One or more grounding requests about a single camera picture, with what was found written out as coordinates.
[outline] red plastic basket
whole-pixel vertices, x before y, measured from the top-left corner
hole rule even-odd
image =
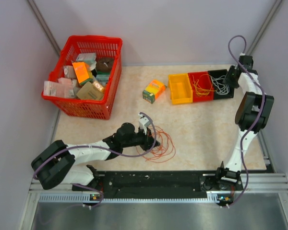
[[[63,66],[71,65],[80,53],[96,53],[96,59],[113,57],[114,64],[102,101],[78,100],[44,96],[42,98],[53,102],[58,108],[70,116],[81,116],[98,119],[110,119],[115,94],[120,81],[122,40],[104,36],[71,36],[67,40],[54,70],[50,73],[50,81],[58,81],[64,77]]]
[[[198,80],[198,86],[203,89],[211,89],[212,82],[207,71],[188,73],[191,87],[193,90],[193,102],[206,102],[213,100],[214,92],[210,92],[207,96],[196,95],[194,81]]]

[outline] small box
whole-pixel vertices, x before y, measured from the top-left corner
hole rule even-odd
[[[77,87],[77,86],[73,88],[73,94],[74,94],[74,97],[75,97],[75,98],[77,98],[77,93],[79,92],[80,89],[81,89],[81,88],[80,88],[80,87]]]
[[[104,94],[95,88],[92,83],[87,82],[78,92],[77,97],[82,100],[97,100],[100,101]]]
[[[160,96],[160,94],[165,91],[166,85],[160,81],[153,80],[149,85],[143,90],[143,99],[147,100],[151,104]]]
[[[110,75],[109,74],[97,74],[96,79],[97,81],[109,81]]]
[[[74,98],[72,85],[63,85],[53,81],[44,82],[44,95],[62,98]]]
[[[44,92],[45,96],[52,96],[52,97],[64,97],[64,85],[60,83],[56,83],[53,81],[46,80],[44,82]]]
[[[63,66],[63,70],[64,70],[64,77],[70,79],[77,79],[73,66]]]
[[[72,80],[69,78],[59,78],[58,83],[63,85],[72,85]]]
[[[72,86],[73,86],[73,87],[80,87],[79,82],[78,82],[77,79],[73,79],[73,80],[72,80]]]
[[[89,66],[92,64],[96,65],[96,53],[83,53],[83,54],[79,54],[76,61],[77,62],[85,62],[86,64],[88,64]]]
[[[80,85],[84,85],[88,81],[93,82],[93,75],[88,64],[85,62],[74,62],[72,66],[75,70]]]

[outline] metal floor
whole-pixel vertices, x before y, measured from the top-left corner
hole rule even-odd
[[[31,229],[288,230],[278,194],[245,194],[230,209],[216,204],[103,204],[91,211],[80,206],[61,212],[70,205],[39,203]],[[58,216],[42,225],[39,214],[43,222]]]

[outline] gray wall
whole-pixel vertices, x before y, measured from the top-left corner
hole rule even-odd
[[[118,36],[124,65],[232,63],[228,40],[252,42],[274,1],[35,0],[61,48],[70,35]]]
[[[288,177],[288,0],[255,50],[254,63],[260,83],[275,98],[265,135],[277,168]]]
[[[57,57],[25,0],[0,1],[0,230],[17,229],[57,109],[41,99]]]

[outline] tabletop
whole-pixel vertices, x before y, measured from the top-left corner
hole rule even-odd
[[[169,74],[228,69],[230,65],[129,66],[122,67],[120,83],[109,120],[90,119],[60,114],[55,140],[67,144],[93,143],[113,133],[125,122],[138,128],[139,112],[149,115],[154,124],[167,132],[176,148],[176,155],[167,162],[155,163],[143,157],[118,156],[109,161],[93,161],[99,171],[171,171],[216,170],[234,144],[238,127],[234,122],[243,98],[241,89],[232,99],[173,105],[166,89],[153,104],[142,98],[142,91],[153,80],[168,83]],[[124,154],[138,154],[135,147]],[[171,155],[160,158],[167,160]],[[245,157],[250,170],[265,170],[262,151],[255,138]]]

